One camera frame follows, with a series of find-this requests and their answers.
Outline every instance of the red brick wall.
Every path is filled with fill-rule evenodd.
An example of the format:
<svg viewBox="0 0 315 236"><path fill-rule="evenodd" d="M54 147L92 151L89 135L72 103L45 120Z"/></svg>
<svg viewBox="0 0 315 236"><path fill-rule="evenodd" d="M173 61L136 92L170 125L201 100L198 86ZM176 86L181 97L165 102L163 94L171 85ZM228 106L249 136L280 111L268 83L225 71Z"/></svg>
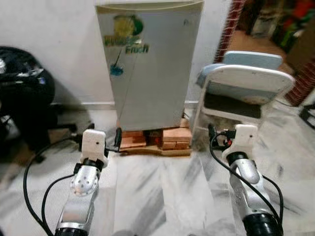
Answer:
<svg viewBox="0 0 315 236"><path fill-rule="evenodd" d="M229 14L221 35L220 43L216 52L214 63L222 62L223 55L227 51L233 32L237 26L245 0L232 0Z"/></svg>
<svg viewBox="0 0 315 236"><path fill-rule="evenodd" d="M295 76L295 86L285 97L293 105L300 105L315 88L315 55Z"/></svg>

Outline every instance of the fridge sticker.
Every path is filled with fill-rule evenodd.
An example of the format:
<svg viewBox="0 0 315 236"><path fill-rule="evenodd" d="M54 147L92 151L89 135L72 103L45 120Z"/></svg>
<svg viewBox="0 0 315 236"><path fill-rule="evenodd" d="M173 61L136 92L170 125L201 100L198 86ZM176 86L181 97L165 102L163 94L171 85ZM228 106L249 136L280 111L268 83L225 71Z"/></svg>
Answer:
<svg viewBox="0 0 315 236"><path fill-rule="evenodd" d="M136 15L117 15L114 17L114 35L105 35L105 47L125 47L126 54L148 53L149 45L142 42L139 34L143 22Z"/></svg>

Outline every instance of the white wall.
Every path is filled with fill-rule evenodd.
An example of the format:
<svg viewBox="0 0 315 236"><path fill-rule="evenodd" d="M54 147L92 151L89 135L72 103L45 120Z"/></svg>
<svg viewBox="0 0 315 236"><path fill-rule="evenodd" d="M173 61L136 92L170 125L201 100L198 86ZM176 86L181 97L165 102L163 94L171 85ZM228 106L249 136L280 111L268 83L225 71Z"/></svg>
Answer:
<svg viewBox="0 0 315 236"><path fill-rule="evenodd" d="M230 3L205 0L187 92L189 101L198 100L196 75L213 61ZM113 102L94 5L93 0L0 1L0 45L25 49L37 57L57 80L56 102Z"/></svg>

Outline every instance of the baseboard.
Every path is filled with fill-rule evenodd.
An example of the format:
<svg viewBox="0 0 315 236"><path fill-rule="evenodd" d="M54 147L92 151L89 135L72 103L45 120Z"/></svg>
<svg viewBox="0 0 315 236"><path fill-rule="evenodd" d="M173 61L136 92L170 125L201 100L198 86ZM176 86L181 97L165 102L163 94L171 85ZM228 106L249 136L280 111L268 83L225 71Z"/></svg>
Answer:
<svg viewBox="0 0 315 236"><path fill-rule="evenodd" d="M82 102L81 104L52 103L52 105L62 105L68 110L115 110L114 102ZM194 109L198 101L185 101L184 108Z"/></svg>

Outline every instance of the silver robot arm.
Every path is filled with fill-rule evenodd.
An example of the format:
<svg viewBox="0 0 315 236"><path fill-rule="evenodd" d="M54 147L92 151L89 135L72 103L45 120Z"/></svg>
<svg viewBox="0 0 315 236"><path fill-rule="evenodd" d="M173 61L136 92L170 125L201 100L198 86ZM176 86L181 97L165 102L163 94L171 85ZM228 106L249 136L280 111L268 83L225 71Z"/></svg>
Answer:
<svg viewBox="0 0 315 236"><path fill-rule="evenodd" d="M70 194L56 228L56 236L87 236L102 168L107 166L106 135L88 129L83 133L79 170L70 184Z"/></svg>
<svg viewBox="0 0 315 236"><path fill-rule="evenodd" d="M224 147L217 146L217 149L224 150L222 157L227 159L232 170L247 180L267 201L270 201L264 189L263 176L252 160L252 148L257 132L257 127L254 125L238 124L234 131L225 132L227 137L229 136L228 140ZM214 135L214 128L211 126L209 126L209 135ZM267 204L232 173L230 173L230 184L234 190L237 209L247 235L281 236L282 230Z"/></svg>

